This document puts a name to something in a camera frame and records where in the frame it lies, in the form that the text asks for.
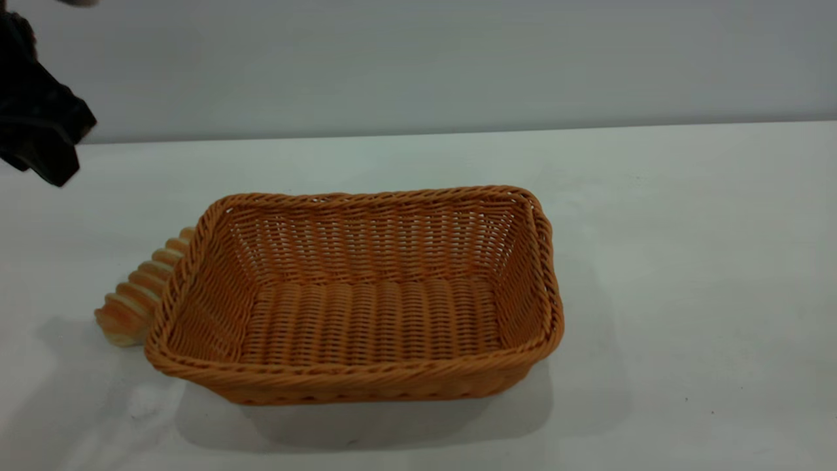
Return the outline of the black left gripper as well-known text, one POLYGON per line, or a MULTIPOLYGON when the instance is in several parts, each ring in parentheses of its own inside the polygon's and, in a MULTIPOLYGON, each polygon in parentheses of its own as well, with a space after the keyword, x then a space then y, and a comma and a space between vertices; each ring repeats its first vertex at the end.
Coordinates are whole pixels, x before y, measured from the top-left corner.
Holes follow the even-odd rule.
POLYGON ((1 157, 19 172, 33 171, 63 187, 80 170, 75 146, 97 119, 69 87, 45 77, 26 18, 3 10, 1 24, 2 126, 36 129, 3 130, 1 157))

